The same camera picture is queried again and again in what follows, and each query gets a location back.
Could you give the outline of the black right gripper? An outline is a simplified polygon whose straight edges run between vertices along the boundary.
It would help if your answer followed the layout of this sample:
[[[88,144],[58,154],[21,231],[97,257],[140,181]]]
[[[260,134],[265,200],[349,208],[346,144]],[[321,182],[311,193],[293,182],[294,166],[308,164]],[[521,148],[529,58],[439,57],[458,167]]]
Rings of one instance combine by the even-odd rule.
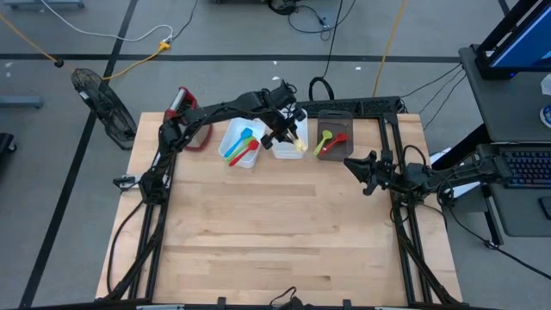
[[[395,171],[395,164],[389,170],[379,166],[380,159],[377,152],[371,151],[366,158],[345,158],[344,165],[351,171],[359,182],[365,182],[364,195],[372,195],[378,186],[385,189],[391,182]]]

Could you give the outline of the white plastic bin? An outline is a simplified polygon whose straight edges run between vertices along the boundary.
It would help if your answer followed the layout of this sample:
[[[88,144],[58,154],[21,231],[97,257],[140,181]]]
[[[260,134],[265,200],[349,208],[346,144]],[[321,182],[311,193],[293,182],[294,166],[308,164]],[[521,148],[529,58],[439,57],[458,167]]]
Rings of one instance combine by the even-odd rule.
[[[252,131],[252,136],[257,140],[263,137],[266,131],[266,126],[259,119],[255,120],[246,120],[244,118],[234,118],[229,121],[227,130],[223,135],[223,138],[219,146],[220,156],[228,163],[226,160],[226,152],[240,139],[241,132],[246,128],[250,128]],[[262,145],[254,151],[248,151],[236,164],[235,167],[239,166],[242,168],[250,169],[255,166],[257,161],[258,153],[263,149]]]
[[[302,108],[301,111],[307,116],[307,112]],[[295,122],[299,129],[297,131],[298,137],[308,147],[308,118],[305,117],[302,121]],[[270,150],[273,152],[277,159],[303,159],[305,152],[299,152],[293,143],[280,143],[277,139],[272,139],[273,146]]]

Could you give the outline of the green silicone spoon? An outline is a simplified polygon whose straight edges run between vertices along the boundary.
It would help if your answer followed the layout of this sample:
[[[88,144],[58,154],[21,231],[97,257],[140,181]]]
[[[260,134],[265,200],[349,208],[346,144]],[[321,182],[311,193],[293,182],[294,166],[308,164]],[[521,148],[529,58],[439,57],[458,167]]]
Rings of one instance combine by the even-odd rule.
[[[314,152],[313,152],[313,155],[314,156],[318,156],[321,151],[322,151],[322,148],[324,147],[324,144],[327,140],[331,140],[332,139],[332,132],[330,130],[323,130],[322,131],[322,136],[321,136],[321,140],[320,142],[317,144],[316,148],[314,149]]]

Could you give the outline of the red silicone spoon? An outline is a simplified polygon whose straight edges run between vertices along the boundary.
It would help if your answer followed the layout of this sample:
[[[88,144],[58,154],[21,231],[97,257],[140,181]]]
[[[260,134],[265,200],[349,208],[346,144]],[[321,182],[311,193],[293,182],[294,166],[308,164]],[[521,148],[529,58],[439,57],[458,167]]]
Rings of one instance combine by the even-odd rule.
[[[348,140],[348,135],[346,133],[338,133],[336,138],[330,142],[328,145],[324,146],[320,151],[321,155],[328,153],[335,145],[346,142]]]

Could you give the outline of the black computer keyboard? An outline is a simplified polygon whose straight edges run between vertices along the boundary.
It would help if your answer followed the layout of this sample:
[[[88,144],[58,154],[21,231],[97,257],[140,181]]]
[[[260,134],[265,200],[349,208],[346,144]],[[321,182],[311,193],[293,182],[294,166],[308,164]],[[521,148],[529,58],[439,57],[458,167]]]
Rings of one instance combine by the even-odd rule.
[[[512,177],[508,188],[551,189],[551,148],[501,148]]]

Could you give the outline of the grey plastic bin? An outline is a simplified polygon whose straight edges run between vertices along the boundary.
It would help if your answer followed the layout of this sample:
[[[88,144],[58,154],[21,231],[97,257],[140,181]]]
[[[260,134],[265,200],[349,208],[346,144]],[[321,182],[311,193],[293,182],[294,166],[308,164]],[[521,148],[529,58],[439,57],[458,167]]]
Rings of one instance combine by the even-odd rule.
[[[326,140],[316,157],[325,161],[342,162],[354,151],[353,118],[350,112],[323,109],[318,114],[317,143],[323,139],[323,131],[332,133],[332,138]],[[327,146],[336,140],[340,133],[348,136],[346,141],[337,142],[330,148]]]

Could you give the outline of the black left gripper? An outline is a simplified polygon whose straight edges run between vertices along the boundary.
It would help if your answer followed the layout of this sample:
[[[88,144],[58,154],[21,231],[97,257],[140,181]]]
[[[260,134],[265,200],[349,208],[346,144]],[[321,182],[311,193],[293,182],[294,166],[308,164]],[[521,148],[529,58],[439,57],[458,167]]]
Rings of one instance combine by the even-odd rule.
[[[302,121],[305,117],[301,108],[294,109],[290,116],[284,115],[277,109],[270,110],[261,115],[260,120],[272,130],[271,133],[265,134],[261,138],[263,148],[269,150],[273,146],[272,139],[277,139],[280,143],[290,143],[290,133],[297,135],[299,129],[299,126],[295,122]]]

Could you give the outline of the green silicone spatula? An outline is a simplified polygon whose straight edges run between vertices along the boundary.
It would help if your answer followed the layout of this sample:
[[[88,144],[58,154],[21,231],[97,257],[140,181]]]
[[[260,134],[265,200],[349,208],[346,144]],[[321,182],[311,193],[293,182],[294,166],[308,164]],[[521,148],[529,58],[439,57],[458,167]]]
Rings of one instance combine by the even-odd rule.
[[[255,140],[255,138],[253,136],[244,139],[238,145],[238,147],[226,158],[226,162],[227,163],[232,162],[233,159],[236,158],[240,153],[242,153],[253,140]]]

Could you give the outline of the teal silicone spatula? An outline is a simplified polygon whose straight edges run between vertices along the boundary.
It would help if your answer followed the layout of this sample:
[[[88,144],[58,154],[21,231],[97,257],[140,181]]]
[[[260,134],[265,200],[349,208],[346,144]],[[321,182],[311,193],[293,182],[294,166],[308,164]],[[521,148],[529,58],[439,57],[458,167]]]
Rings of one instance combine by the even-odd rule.
[[[252,136],[252,130],[246,127],[240,133],[239,139],[226,151],[226,153],[224,154],[224,158],[228,158],[245,139],[250,138],[251,136]]]

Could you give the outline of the grey metal floor base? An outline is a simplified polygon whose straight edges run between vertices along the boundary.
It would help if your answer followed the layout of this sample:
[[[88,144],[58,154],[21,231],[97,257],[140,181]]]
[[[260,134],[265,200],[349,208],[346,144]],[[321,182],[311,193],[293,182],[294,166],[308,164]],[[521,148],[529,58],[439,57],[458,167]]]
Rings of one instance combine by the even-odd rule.
[[[0,95],[0,108],[42,108],[43,100],[39,96],[2,96]]]

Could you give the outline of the black floor fan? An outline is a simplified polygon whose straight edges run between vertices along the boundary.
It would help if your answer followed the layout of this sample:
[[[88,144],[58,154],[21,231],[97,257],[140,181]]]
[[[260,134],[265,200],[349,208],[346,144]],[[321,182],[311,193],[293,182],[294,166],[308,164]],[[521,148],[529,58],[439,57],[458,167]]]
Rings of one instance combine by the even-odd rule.
[[[71,74],[71,82],[83,102],[104,125],[107,136],[121,150],[131,150],[137,125],[108,82],[87,68],[75,69]]]

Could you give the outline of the red silicone spatula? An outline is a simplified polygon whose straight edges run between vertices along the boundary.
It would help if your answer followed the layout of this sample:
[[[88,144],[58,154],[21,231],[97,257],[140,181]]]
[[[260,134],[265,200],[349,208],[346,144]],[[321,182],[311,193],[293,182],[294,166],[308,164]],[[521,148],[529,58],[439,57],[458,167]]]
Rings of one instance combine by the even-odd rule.
[[[233,158],[229,162],[229,166],[234,166],[238,161],[241,160],[242,157],[244,157],[248,152],[254,152],[259,147],[259,142],[257,140],[252,140],[247,147],[238,154],[235,158]]]

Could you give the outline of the small black controller box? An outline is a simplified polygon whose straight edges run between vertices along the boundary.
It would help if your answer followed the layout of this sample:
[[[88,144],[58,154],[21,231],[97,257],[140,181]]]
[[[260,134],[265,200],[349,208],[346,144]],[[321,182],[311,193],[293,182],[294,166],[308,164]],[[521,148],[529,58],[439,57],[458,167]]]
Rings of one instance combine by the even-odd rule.
[[[113,180],[113,184],[120,191],[126,191],[132,188],[136,188],[139,185],[141,175],[123,175]]]

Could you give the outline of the blue-screen computer monitor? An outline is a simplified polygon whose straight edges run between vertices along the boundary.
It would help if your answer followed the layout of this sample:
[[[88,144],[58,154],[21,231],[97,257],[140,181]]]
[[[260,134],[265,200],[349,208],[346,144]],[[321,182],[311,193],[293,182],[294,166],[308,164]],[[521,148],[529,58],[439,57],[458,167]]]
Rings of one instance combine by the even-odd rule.
[[[551,0],[518,0],[474,52],[487,80],[551,72]]]

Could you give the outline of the white paper sheet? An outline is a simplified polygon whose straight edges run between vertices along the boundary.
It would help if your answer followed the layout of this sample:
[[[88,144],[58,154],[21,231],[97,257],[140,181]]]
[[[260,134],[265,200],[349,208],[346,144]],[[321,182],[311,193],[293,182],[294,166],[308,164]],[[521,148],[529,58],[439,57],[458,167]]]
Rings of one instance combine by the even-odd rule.
[[[451,148],[445,148],[439,152],[434,152],[430,155],[430,162],[434,164],[438,159],[446,155],[448,152],[451,151]],[[454,198],[459,198],[462,195],[465,195],[467,192],[471,191],[472,189],[480,186],[480,182],[475,183],[468,183],[466,185],[456,186],[454,187]]]

